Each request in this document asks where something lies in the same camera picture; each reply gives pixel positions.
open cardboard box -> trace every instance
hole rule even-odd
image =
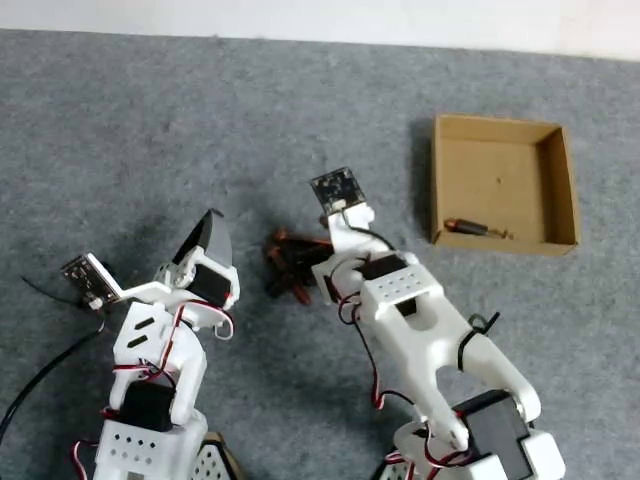
[[[561,125],[440,115],[432,155],[432,240],[437,245],[562,255],[580,242],[567,133]],[[448,231],[462,218],[513,239]]]

small screwdriver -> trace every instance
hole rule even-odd
[[[507,230],[489,228],[487,225],[464,220],[462,218],[448,218],[444,226],[451,232],[466,233],[467,235],[478,235],[481,237],[508,238],[513,240],[514,236]]]

floor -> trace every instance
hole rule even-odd
[[[121,284],[149,279],[208,207],[231,228],[241,300],[232,342],[200,339],[198,399],[251,478],[368,479],[409,419],[369,403],[371,372],[335,309],[270,299],[263,240],[321,231],[307,180],[349,165],[375,228],[414,252],[463,315],[533,383],[569,480],[633,479],[640,447],[640,65],[481,51],[260,40],[0,32],[0,337],[8,405],[95,320],[24,285],[72,295],[58,273],[92,251]],[[434,115],[560,122],[570,132],[582,245],[560,258],[425,239]],[[12,479],[73,477],[68,450],[100,433],[109,332],[18,412],[0,449]],[[383,382],[398,385],[372,341]],[[452,402],[478,391],[444,372]],[[91,465],[91,452],[82,458]]]

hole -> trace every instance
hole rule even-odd
[[[140,345],[141,343],[146,342],[149,338],[146,335],[140,335],[138,338],[134,338],[129,343],[127,343],[127,348],[134,348]]]
[[[140,323],[138,323],[134,328],[134,330],[141,330],[144,327],[148,327],[149,325],[151,325],[153,323],[153,318],[149,317],[146,320],[141,321]]]

white robot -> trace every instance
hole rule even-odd
[[[387,456],[380,478],[563,478],[554,438],[533,428],[541,413],[534,388],[485,330],[460,315],[415,255],[396,251],[369,230],[374,212],[351,171],[340,169],[311,184],[334,249],[312,267],[325,301],[339,303],[341,316],[350,308],[352,320],[346,323],[362,324],[380,340],[401,371],[406,386],[401,396],[416,413],[415,421],[396,432],[397,451]],[[452,409],[436,383],[436,372],[445,365],[494,390]],[[374,393],[374,402],[381,407],[383,397]]]
[[[227,310],[238,274],[222,215],[209,210],[170,263],[149,283],[123,290],[92,254],[63,267],[89,305],[133,299],[113,347],[115,382],[97,445],[94,480],[234,480],[240,477],[219,438],[194,408],[207,367],[196,332],[228,340]],[[77,462],[81,478],[86,472]]]

